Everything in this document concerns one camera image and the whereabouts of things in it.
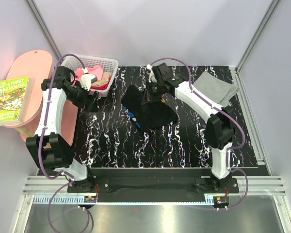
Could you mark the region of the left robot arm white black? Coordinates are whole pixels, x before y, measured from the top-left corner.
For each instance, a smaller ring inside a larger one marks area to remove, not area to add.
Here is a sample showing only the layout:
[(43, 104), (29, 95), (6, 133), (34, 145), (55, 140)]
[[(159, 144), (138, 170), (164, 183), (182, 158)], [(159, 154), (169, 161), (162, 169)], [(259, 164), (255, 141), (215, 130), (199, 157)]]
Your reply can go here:
[(32, 137), (26, 139), (26, 147), (37, 167), (47, 173), (51, 169), (57, 175), (66, 175), (84, 192), (95, 187), (89, 169), (73, 157), (72, 147), (62, 136), (62, 118), (66, 101), (87, 112), (97, 111), (95, 96), (90, 89), (98, 80), (89, 68), (80, 67), (73, 71), (65, 66), (56, 68), (51, 79), (43, 80), (43, 107), (38, 127)]

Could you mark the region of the black t shirt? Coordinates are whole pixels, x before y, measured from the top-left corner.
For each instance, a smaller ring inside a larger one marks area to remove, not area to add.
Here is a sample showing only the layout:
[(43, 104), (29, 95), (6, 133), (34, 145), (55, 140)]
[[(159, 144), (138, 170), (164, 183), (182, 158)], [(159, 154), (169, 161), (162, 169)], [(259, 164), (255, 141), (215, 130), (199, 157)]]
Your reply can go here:
[(142, 103), (144, 91), (130, 85), (121, 99), (124, 111), (137, 129), (148, 132), (177, 123), (175, 111), (162, 101)]

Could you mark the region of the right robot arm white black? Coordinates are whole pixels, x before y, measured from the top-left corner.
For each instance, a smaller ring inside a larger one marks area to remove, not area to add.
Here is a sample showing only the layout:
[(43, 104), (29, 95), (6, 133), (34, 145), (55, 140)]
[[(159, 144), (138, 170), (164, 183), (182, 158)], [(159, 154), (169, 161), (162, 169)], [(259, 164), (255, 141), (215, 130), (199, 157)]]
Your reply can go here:
[(146, 66), (148, 81), (142, 104), (162, 99), (163, 94), (170, 94), (195, 110), (206, 122), (204, 138), (212, 151), (211, 176), (209, 186), (215, 192), (227, 188), (231, 179), (229, 162), (232, 138), (235, 135), (235, 123), (231, 118), (231, 107), (222, 107), (197, 90), (191, 77), (175, 75), (166, 63)]

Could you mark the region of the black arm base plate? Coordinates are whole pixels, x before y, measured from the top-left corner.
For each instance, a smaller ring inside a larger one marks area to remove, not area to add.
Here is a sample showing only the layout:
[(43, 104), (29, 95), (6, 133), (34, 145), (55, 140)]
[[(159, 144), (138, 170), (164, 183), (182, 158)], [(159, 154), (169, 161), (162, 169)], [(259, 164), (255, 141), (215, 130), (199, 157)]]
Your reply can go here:
[(238, 194), (236, 178), (209, 186), (210, 168), (91, 168), (99, 204), (195, 204), (206, 195)]

